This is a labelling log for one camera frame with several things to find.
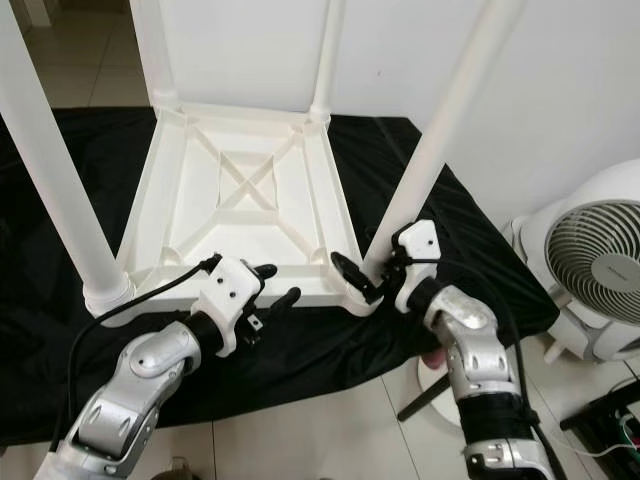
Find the black tube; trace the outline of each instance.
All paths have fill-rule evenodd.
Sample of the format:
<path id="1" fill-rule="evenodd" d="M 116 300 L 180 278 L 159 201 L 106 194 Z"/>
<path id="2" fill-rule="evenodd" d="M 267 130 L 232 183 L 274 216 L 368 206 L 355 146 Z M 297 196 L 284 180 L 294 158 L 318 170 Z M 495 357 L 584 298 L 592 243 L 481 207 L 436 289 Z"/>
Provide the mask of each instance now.
<path id="1" fill-rule="evenodd" d="M 433 277 L 427 277 L 413 289 L 407 300 L 410 310 L 424 315 L 431 305 L 433 298 L 445 288 L 446 285 Z"/>
<path id="2" fill-rule="evenodd" d="M 198 340 L 203 358 L 215 355 L 224 346 L 220 330 L 206 313 L 198 311 L 182 320 L 182 323 L 191 330 Z"/>

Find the floor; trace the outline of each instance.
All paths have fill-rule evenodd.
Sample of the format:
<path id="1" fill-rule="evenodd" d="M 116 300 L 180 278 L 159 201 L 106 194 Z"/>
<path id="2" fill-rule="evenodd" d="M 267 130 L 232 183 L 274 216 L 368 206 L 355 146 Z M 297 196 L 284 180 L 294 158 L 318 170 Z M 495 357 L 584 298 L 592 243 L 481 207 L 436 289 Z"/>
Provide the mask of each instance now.
<path id="1" fill-rule="evenodd" d="M 148 104 L 127 15 L 64 12 L 52 29 L 31 31 L 26 42 L 53 107 Z M 604 479 L 593 460 L 558 443 L 581 448 L 558 421 L 629 378 L 630 368 L 640 374 L 640 359 L 595 365 L 563 355 L 549 366 L 542 360 L 547 343 L 545 336 L 523 342 L 532 404 L 568 477 Z M 435 410 L 403 424 L 395 419 L 419 393 L 416 367 L 412 359 L 345 392 L 158 430 L 131 478 L 151 478 L 171 456 L 185 456 L 203 480 L 466 478 L 462 435 Z M 45 451 L 44 444 L 9 448 L 0 477 L 31 479 Z"/>

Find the white cable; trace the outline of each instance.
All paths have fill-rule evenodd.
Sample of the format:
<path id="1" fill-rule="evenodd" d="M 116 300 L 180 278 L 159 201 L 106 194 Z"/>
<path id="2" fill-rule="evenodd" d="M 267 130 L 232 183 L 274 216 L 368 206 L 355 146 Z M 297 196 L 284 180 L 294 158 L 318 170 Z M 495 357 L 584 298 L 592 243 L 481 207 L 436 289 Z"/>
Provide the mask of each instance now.
<path id="1" fill-rule="evenodd" d="M 624 438 L 626 438 L 627 441 L 629 442 L 629 445 L 634 445 L 633 440 L 631 440 L 631 437 L 629 436 L 629 432 L 627 432 L 627 422 L 632 418 L 633 418 L 633 414 L 627 413 L 626 415 L 623 415 L 620 418 L 620 423 L 619 423 L 620 428 L 622 428 L 622 434 L 624 435 Z"/>
<path id="2" fill-rule="evenodd" d="M 635 377 L 629 377 L 629 378 L 625 378 L 624 380 L 620 380 L 618 383 L 616 383 L 613 387 L 611 387 L 611 390 L 609 390 L 609 392 L 607 393 L 607 395 L 615 392 L 618 388 L 622 387 L 623 385 L 625 385 L 625 383 L 633 383 L 635 381 L 637 381 L 638 379 Z"/>
<path id="3" fill-rule="evenodd" d="M 609 448 L 607 448 L 606 450 L 603 450 L 601 452 L 598 453 L 591 453 L 591 452 L 587 452 L 586 450 L 580 450 L 577 448 L 574 448 L 572 445 L 570 445 L 569 443 L 560 440 L 558 437 L 556 437 L 553 433 L 548 432 L 547 435 L 549 435 L 551 437 L 551 439 L 556 442 L 559 446 L 566 448 L 568 450 L 573 450 L 575 453 L 577 453 L 578 455 L 583 455 L 585 457 L 591 457 L 591 458 L 598 458 L 598 457 L 603 457 L 606 454 L 612 452 L 613 450 L 616 450 L 617 448 L 632 448 L 634 450 L 637 450 L 638 447 L 635 445 L 627 445 L 626 443 L 617 443 L 615 445 L 611 445 Z"/>

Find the fan grille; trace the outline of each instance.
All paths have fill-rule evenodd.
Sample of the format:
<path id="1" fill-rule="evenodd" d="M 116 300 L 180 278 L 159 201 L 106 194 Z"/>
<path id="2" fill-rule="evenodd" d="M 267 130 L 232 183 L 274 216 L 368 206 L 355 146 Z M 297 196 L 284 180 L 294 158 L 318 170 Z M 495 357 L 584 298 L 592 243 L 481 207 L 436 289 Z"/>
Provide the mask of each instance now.
<path id="1" fill-rule="evenodd" d="M 594 276 L 594 262 L 603 259 L 619 259 L 631 277 L 640 275 L 640 206 L 610 202 L 568 213 L 552 229 L 547 258 L 556 280 L 581 303 L 608 317 L 640 323 L 636 283 L 611 288 Z"/>

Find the white wall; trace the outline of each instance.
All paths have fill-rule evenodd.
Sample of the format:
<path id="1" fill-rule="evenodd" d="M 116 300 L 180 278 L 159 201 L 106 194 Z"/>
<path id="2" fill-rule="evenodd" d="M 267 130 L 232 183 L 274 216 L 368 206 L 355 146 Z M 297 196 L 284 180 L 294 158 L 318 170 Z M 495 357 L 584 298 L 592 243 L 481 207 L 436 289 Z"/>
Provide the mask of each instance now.
<path id="1" fill-rule="evenodd" d="M 181 98 L 308 107 L 325 0 L 163 5 L 166 63 Z M 480 7 L 348 0 L 334 111 L 425 126 Z M 449 158 L 498 226 L 640 157 L 638 18 L 637 0 L 528 3 Z"/>
<path id="2" fill-rule="evenodd" d="M 498 226 L 640 157 L 638 18 L 632 0 L 529 2 L 450 159 Z"/>

